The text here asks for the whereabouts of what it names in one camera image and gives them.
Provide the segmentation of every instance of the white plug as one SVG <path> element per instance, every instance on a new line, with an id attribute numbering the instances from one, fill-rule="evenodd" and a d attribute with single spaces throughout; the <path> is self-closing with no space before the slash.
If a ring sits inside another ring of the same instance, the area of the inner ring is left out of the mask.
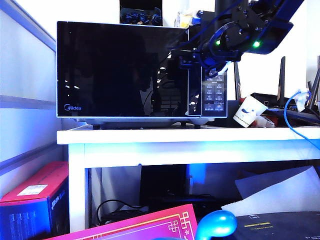
<path id="1" fill-rule="evenodd" d="M 310 92 L 307 88 L 299 89 L 297 92 L 301 93 L 296 95 L 293 99 L 295 100 L 296 107 L 300 113 L 305 109 L 305 104 L 310 96 Z"/>

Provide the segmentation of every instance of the microwave feet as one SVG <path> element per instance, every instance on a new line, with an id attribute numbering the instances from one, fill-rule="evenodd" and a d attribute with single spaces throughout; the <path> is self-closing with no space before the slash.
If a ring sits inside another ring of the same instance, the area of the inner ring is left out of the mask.
<path id="1" fill-rule="evenodd" d="M 181 121 L 180 123 L 181 123 L 182 128 L 185 128 L 187 126 L 187 122 L 185 122 L 185 121 Z"/>
<path id="2" fill-rule="evenodd" d="M 100 130 L 100 125 L 92 125 L 93 126 L 93 130 Z"/>

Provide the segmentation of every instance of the white table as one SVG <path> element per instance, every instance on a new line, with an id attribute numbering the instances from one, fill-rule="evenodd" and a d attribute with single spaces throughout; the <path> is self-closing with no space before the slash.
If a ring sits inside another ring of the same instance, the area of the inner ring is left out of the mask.
<path id="1" fill-rule="evenodd" d="M 319 127 L 296 130 L 320 146 Z M 289 128 L 174 125 L 167 129 L 93 130 L 84 125 L 58 131 L 57 143 L 69 149 L 71 232 L 88 228 L 89 168 L 320 159 L 320 150 Z"/>

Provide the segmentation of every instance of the table leg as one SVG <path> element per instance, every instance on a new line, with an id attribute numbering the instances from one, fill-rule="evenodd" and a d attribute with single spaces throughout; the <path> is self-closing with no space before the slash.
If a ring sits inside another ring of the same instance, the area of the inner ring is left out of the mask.
<path id="1" fill-rule="evenodd" d="M 102 192 L 101 192 L 101 186 L 102 185 L 102 168 L 101 167 L 95 167 L 91 169 L 91 212 L 92 212 L 92 219 L 91 222 L 96 225 L 98 224 L 97 220 L 97 208 L 101 203 L 102 199 Z M 100 209 L 98 216 L 99 219 L 101 219 L 101 212 L 102 208 Z"/>
<path id="2" fill-rule="evenodd" d="M 88 169 L 85 168 L 84 144 L 69 144 L 69 219 L 71 233 L 89 227 Z"/>

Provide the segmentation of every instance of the black microwave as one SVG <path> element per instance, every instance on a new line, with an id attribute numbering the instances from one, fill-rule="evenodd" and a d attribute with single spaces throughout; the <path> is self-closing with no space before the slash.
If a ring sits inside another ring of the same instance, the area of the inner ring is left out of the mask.
<path id="1" fill-rule="evenodd" d="M 227 117 L 227 76 L 180 67 L 184 28 L 57 23 L 57 117 L 110 128 Z"/>

